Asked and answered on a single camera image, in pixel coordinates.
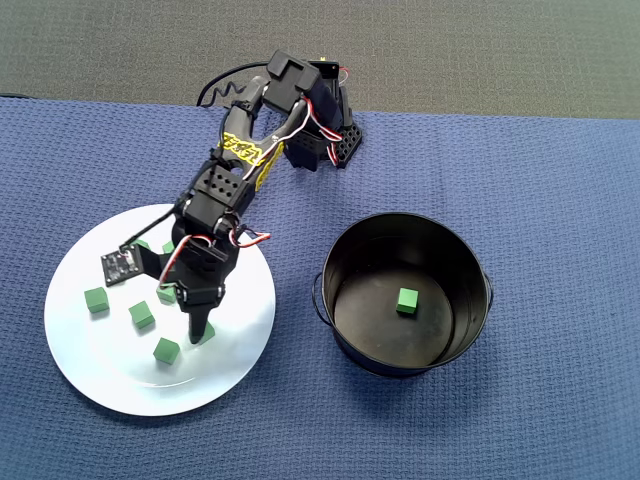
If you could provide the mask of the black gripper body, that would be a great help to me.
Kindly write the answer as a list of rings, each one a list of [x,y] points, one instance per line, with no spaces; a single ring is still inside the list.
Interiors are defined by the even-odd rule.
[[[172,232],[169,284],[182,289],[218,289],[236,267],[239,246],[213,233]]]

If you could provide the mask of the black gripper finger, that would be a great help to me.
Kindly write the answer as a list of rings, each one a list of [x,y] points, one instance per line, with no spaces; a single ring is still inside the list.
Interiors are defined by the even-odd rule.
[[[209,313],[219,306],[224,295],[223,284],[206,288],[188,288],[181,283],[177,284],[176,298],[181,311],[189,317],[188,334],[192,344],[202,340]]]

